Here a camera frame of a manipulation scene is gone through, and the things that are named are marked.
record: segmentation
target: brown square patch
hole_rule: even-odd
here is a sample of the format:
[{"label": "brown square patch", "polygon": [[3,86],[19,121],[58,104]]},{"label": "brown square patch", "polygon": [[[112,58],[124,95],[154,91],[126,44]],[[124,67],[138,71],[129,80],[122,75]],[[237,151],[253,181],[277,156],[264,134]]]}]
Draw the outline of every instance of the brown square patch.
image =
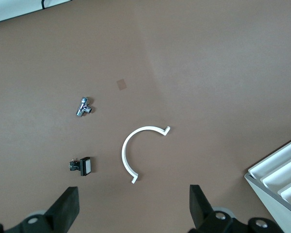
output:
[{"label": "brown square patch", "polygon": [[126,86],[126,83],[124,81],[124,79],[120,79],[119,81],[116,82],[117,83],[117,86],[118,86],[118,89],[121,91],[123,89],[125,89],[127,86]]}]

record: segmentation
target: white curved plastic part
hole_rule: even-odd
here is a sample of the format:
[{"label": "white curved plastic part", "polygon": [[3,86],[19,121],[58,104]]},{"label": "white curved plastic part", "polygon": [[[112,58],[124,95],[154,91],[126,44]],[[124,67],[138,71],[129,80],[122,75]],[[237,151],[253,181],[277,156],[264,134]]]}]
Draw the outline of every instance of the white curved plastic part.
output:
[{"label": "white curved plastic part", "polygon": [[132,179],[132,183],[135,183],[137,178],[138,178],[138,173],[136,173],[128,164],[127,159],[126,159],[126,146],[128,141],[131,139],[131,137],[133,137],[136,133],[141,132],[141,131],[145,131],[145,130],[152,130],[152,131],[156,131],[160,134],[163,134],[164,136],[166,136],[170,130],[170,127],[167,126],[165,130],[155,127],[155,126],[144,126],[141,127],[137,130],[135,130],[134,132],[132,132],[130,135],[128,135],[128,137],[126,138],[123,147],[122,147],[122,160],[123,160],[123,164],[126,168],[126,170],[130,173],[130,175],[132,175],[133,179]]}]

